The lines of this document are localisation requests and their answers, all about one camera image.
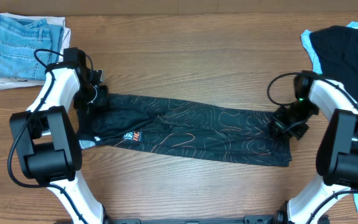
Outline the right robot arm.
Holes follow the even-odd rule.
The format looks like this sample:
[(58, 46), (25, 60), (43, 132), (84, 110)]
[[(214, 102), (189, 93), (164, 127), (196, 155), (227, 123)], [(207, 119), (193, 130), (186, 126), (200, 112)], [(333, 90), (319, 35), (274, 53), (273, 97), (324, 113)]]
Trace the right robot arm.
[(279, 104), (269, 124), (273, 138), (300, 139), (307, 121), (322, 112), (329, 121), (316, 155), (317, 173), (294, 198), (286, 201), (271, 223), (329, 223), (336, 202), (358, 194), (358, 103), (342, 83), (311, 71), (293, 72), (296, 101)]

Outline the black cycling jersey orange lines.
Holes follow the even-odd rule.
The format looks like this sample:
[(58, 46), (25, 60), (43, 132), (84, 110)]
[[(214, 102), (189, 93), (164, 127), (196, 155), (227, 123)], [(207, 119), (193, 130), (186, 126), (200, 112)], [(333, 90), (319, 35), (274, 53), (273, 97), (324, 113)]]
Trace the black cycling jersey orange lines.
[(104, 105), (77, 116), (84, 148), (107, 145), (260, 166), (287, 167), (292, 160), (289, 141), (270, 136), (268, 111), (110, 94)]

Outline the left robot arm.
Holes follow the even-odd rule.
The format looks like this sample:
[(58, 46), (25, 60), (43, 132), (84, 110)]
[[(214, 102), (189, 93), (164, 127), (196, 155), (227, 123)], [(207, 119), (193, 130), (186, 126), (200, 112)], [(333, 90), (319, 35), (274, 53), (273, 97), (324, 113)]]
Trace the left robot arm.
[(71, 106), (84, 113), (104, 106), (108, 88), (101, 84), (102, 70), (87, 67), (91, 59), (84, 51), (72, 47), (60, 55), (62, 62), (45, 66), (36, 100), (9, 120), (14, 142), (7, 171), (21, 187), (53, 192), (72, 223), (111, 223), (81, 173), (82, 148), (68, 117)]

